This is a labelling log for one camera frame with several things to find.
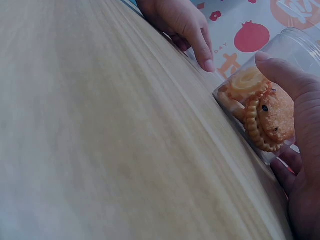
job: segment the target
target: red pomegranate print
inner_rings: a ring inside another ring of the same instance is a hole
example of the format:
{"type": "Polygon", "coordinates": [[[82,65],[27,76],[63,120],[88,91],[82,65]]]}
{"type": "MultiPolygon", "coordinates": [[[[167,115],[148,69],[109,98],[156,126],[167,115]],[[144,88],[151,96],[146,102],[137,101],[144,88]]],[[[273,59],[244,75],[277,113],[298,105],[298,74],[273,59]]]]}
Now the red pomegranate print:
{"type": "Polygon", "coordinates": [[[235,35],[234,45],[243,53],[253,53],[264,47],[269,40],[270,33],[265,26],[247,21],[235,35]]]}
{"type": "Polygon", "coordinates": [[[210,20],[212,20],[213,22],[217,21],[218,18],[221,17],[221,12],[220,11],[214,11],[211,16],[210,16],[210,20]]]}

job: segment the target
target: printed tablecloth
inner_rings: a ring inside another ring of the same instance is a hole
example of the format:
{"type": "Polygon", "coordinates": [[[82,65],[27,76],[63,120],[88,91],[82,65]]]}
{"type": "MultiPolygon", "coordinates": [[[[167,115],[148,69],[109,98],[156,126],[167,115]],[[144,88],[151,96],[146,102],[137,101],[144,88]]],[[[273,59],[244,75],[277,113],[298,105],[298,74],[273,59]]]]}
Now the printed tablecloth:
{"type": "Polygon", "coordinates": [[[224,79],[287,27],[303,30],[320,43],[320,0],[192,0],[192,3],[209,23],[214,63],[224,79]]]}

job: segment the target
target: round cookie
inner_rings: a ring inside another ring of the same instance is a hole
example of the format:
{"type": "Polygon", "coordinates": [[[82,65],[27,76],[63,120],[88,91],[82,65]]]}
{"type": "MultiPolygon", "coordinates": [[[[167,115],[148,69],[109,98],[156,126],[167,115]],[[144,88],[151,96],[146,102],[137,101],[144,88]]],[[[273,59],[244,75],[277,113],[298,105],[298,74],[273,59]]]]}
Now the round cookie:
{"type": "Polygon", "coordinates": [[[271,82],[262,75],[257,67],[249,67],[233,75],[227,86],[230,98],[244,102],[252,96],[259,96],[271,88],[271,82]]]}
{"type": "Polygon", "coordinates": [[[244,114],[244,128],[251,138],[252,142],[262,151],[276,152],[282,144],[278,144],[268,137],[261,126],[258,106],[260,98],[255,96],[246,103],[244,114]]]}
{"type": "Polygon", "coordinates": [[[277,84],[264,94],[257,108],[260,124],[266,135],[275,143],[282,144],[295,134],[294,101],[277,84]]]}

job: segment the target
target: orange character print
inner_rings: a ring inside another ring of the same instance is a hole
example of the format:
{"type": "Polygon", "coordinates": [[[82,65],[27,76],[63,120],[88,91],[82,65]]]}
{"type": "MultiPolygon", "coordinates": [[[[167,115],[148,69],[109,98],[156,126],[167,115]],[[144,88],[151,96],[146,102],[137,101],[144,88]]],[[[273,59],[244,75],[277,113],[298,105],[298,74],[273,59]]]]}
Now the orange character print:
{"type": "Polygon", "coordinates": [[[304,30],[320,23],[320,0],[270,0],[270,8],[285,27],[304,30]]]}
{"type": "Polygon", "coordinates": [[[217,68],[217,70],[224,77],[224,79],[227,80],[228,77],[234,74],[241,67],[241,65],[237,62],[238,55],[236,53],[232,54],[231,56],[228,54],[223,54],[223,57],[226,59],[226,61],[221,68],[217,68]]]}

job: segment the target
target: light wood surface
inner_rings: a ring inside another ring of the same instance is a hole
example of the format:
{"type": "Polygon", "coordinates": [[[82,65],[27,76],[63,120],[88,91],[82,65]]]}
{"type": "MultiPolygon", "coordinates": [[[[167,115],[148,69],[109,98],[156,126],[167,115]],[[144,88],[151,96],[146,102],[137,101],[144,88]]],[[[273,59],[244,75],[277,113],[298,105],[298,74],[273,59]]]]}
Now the light wood surface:
{"type": "Polygon", "coordinates": [[[0,239],[291,239],[219,84],[118,0],[2,0],[0,239]]]}

